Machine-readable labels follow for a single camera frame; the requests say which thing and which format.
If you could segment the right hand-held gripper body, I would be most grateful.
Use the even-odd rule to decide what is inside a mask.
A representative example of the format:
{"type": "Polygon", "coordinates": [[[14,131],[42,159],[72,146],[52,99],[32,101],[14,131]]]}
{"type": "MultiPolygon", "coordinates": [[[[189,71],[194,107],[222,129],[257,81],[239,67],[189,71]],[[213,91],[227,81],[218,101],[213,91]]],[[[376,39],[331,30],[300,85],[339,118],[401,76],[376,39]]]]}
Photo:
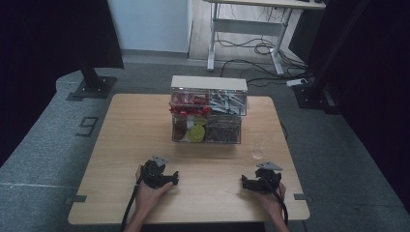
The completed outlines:
{"type": "Polygon", "coordinates": [[[256,190],[265,193],[273,193],[281,181],[281,167],[271,161],[256,164],[258,169],[255,171],[256,190]]]}

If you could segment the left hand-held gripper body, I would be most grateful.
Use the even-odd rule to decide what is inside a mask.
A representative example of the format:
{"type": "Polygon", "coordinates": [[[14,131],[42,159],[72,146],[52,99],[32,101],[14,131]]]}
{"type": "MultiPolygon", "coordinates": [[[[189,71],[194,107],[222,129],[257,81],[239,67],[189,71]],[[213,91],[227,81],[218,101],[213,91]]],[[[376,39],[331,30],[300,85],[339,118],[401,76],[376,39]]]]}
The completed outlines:
{"type": "Polygon", "coordinates": [[[163,171],[168,163],[167,159],[153,156],[148,159],[142,168],[142,180],[152,189],[158,189],[168,183],[168,180],[163,175],[163,171]]]}

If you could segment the clear glass cup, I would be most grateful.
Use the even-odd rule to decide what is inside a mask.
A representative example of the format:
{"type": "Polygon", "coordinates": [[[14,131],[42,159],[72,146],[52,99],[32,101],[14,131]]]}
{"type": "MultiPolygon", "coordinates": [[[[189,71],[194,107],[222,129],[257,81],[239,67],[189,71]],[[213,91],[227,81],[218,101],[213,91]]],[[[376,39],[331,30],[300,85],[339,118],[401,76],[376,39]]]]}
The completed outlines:
{"type": "Polygon", "coordinates": [[[251,147],[251,156],[256,160],[263,160],[269,153],[270,142],[267,138],[256,138],[251,147]]]}

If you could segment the pile of dark packets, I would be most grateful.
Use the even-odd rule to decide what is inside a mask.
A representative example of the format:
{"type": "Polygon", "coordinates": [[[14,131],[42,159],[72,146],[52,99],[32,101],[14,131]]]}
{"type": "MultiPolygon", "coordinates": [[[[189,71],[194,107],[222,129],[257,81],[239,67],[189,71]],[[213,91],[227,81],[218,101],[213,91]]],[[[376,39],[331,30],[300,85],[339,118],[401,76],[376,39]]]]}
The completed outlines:
{"type": "Polygon", "coordinates": [[[234,121],[211,121],[205,129],[205,141],[238,144],[241,142],[241,123],[234,121]]]}

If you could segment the clear acrylic drawer organizer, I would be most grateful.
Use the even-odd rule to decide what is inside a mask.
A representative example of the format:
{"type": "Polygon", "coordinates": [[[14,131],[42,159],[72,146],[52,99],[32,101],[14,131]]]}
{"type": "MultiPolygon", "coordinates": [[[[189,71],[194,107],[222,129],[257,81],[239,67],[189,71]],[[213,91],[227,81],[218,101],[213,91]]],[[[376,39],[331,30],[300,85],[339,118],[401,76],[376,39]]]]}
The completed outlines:
{"type": "MultiPolygon", "coordinates": [[[[188,92],[188,93],[198,93],[198,94],[208,94],[210,100],[210,94],[212,91],[239,91],[245,92],[247,94],[248,99],[248,85],[247,82],[242,78],[227,78],[227,77],[208,77],[208,76],[184,76],[184,75],[174,75],[171,81],[171,95],[175,92],[188,92]]],[[[201,142],[190,142],[188,141],[186,134],[187,130],[185,130],[186,134],[182,140],[176,141],[174,136],[174,131],[177,131],[175,128],[175,121],[176,120],[194,120],[195,115],[189,116],[179,116],[172,114],[172,140],[175,142],[189,142],[189,143],[212,143],[206,142],[205,136],[201,142]]],[[[245,116],[234,116],[234,115],[215,115],[211,112],[206,115],[202,116],[208,120],[208,123],[205,126],[202,126],[206,129],[206,126],[211,121],[234,121],[240,122],[242,127],[242,120],[245,116]]]]}

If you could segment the person's left hand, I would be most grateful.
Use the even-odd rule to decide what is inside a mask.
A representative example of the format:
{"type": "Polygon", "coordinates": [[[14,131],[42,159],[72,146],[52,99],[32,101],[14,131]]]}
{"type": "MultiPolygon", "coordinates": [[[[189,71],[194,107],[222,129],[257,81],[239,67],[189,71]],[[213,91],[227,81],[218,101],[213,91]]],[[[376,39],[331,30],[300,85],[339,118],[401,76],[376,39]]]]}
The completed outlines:
{"type": "Polygon", "coordinates": [[[171,184],[167,184],[160,188],[150,188],[141,180],[135,194],[134,215],[147,217],[159,203],[161,197],[172,187],[171,184]]]}

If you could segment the person's right hand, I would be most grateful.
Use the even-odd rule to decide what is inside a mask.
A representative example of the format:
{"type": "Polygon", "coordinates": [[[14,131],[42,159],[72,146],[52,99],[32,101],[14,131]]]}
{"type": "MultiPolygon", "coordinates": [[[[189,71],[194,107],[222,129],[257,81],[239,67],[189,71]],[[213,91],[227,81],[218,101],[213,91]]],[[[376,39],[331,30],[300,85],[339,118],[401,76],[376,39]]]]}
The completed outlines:
{"type": "Polygon", "coordinates": [[[255,192],[253,194],[274,224],[284,224],[282,207],[273,194],[255,192]]]}

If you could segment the pile of red packets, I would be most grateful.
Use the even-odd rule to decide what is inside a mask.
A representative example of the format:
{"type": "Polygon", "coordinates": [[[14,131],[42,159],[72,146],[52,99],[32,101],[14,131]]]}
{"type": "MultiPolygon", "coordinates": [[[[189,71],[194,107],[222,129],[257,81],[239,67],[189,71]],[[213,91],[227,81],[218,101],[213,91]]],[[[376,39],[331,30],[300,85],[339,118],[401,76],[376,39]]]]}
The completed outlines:
{"type": "Polygon", "coordinates": [[[206,116],[211,112],[208,94],[175,92],[171,95],[169,111],[179,116],[206,116]]]}

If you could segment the pile of grey packets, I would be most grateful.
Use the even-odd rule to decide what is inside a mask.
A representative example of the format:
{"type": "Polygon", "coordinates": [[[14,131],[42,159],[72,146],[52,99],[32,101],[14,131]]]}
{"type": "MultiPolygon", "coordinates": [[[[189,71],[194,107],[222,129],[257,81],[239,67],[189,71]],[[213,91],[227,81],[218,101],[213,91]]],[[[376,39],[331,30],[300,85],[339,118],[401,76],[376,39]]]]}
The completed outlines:
{"type": "Polygon", "coordinates": [[[209,105],[215,115],[247,115],[247,94],[239,91],[212,91],[209,105]]]}

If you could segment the black tape digit marker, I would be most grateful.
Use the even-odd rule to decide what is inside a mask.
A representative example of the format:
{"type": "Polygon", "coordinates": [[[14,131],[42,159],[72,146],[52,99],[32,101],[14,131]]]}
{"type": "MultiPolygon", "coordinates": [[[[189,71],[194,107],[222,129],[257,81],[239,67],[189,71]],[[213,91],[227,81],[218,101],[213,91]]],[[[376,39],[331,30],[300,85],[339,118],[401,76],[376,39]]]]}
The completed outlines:
{"type": "Polygon", "coordinates": [[[83,117],[79,124],[79,131],[75,134],[81,137],[90,137],[99,121],[98,117],[83,117]]]}

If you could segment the white power strip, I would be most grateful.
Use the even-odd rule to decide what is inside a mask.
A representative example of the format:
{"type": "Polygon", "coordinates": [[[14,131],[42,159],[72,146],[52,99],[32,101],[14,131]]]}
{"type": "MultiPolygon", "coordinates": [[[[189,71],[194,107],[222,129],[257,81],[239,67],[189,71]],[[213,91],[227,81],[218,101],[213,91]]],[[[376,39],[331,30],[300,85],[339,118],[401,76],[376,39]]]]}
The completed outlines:
{"type": "Polygon", "coordinates": [[[293,79],[293,80],[286,81],[287,87],[293,87],[293,86],[304,85],[304,84],[308,84],[308,81],[305,78],[299,78],[299,79],[293,79]]]}

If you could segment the black curtain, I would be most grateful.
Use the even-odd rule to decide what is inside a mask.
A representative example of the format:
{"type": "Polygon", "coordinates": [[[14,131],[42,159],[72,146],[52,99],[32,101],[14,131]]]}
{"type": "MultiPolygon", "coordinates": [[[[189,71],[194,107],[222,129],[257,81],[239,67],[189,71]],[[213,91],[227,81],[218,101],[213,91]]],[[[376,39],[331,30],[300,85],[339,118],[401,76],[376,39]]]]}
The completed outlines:
{"type": "Polygon", "coordinates": [[[108,0],[0,0],[0,166],[84,67],[124,67],[108,0]]]}
{"type": "Polygon", "coordinates": [[[308,65],[410,213],[410,0],[328,0],[308,65]]]}

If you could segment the black box under desk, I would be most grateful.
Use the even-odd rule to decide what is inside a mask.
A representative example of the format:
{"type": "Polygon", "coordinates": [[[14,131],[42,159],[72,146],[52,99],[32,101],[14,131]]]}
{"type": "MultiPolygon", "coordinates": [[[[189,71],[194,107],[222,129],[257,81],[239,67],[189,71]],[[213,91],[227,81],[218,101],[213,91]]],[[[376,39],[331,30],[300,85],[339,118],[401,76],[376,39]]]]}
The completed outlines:
{"type": "Polygon", "coordinates": [[[288,46],[305,63],[308,61],[322,15],[321,12],[303,10],[288,46]]]}

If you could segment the white-framed desk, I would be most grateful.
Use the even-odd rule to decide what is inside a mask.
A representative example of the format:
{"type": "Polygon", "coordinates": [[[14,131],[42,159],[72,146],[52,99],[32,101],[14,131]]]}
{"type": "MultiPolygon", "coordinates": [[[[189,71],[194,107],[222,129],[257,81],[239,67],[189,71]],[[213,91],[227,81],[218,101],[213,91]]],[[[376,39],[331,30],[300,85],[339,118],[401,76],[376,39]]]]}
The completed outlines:
{"type": "Polygon", "coordinates": [[[322,0],[204,0],[213,6],[211,14],[211,40],[208,48],[207,70],[211,72],[215,65],[215,41],[216,33],[233,33],[247,35],[273,36],[277,38],[274,48],[271,50],[276,73],[284,75],[280,57],[278,55],[288,22],[292,12],[299,10],[324,10],[326,4],[322,0]],[[284,9],[284,19],[279,23],[248,21],[239,19],[224,19],[218,17],[220,4],[233,4],[244,6],[273,7],[284,9]]]}

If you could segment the black stand with base plate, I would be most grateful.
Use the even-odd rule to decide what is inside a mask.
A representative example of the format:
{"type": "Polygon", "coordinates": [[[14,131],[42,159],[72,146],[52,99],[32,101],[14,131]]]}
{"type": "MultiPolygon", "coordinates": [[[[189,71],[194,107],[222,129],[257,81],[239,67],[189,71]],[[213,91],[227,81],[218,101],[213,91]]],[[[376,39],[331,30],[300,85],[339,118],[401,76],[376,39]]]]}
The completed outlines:
{"type": "Polygon", "coordinates": [[[332,83],[342,48],[369,0],[329,0],[307,58],[307,71],[314,78],[292,90],[300,108],[339,114],[338,89],[332,83]]]}
{"type": "Polygon", "coordinates": [[[112,76],[98,76],[95,68],[79,50],[73,55],[79,65],[83,79],[77,89],[69,93],[67,101],[81,102],[85,98],[106,99],[115,85],[117,78],[112,76]]]}

